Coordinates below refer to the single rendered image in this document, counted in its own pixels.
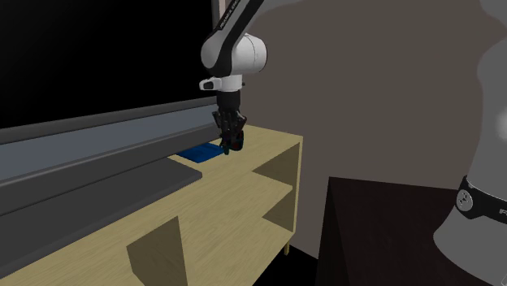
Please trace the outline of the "blue flat book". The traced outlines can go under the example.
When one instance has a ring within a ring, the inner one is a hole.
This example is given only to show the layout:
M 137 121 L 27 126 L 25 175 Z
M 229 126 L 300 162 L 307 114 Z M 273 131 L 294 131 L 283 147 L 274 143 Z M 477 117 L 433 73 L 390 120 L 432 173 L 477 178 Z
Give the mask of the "blue flat book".
M 205 143 L 177 153 L 181 158 L 194 163 L 203 163 L 223 153 L 223 149 L 215 144 Z

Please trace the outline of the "light wooden shelf cabinet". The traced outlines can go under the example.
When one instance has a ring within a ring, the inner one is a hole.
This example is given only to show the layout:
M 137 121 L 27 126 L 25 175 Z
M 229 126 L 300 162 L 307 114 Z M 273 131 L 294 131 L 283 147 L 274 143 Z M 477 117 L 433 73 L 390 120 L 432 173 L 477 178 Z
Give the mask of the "light wooden shelf cabinet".
M 245 127 L 200 180 L 0 279 L 0 286 L 254 286 L 296 231 L 301 136 Z

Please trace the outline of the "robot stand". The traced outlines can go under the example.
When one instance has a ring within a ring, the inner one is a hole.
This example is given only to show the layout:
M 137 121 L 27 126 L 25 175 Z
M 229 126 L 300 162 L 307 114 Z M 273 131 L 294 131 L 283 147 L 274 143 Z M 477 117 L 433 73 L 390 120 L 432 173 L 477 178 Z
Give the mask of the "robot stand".
M 433 241 L 456 191 L 332 177 L 315 286 L 489 286 Z

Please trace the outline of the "large black television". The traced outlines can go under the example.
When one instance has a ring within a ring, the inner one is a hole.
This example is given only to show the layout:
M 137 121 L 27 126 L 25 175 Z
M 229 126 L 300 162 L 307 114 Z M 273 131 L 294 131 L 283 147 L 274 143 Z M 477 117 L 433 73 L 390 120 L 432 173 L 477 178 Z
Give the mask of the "large black television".
M 0 0 L 0 283 L 201 178 L 223 0 Z

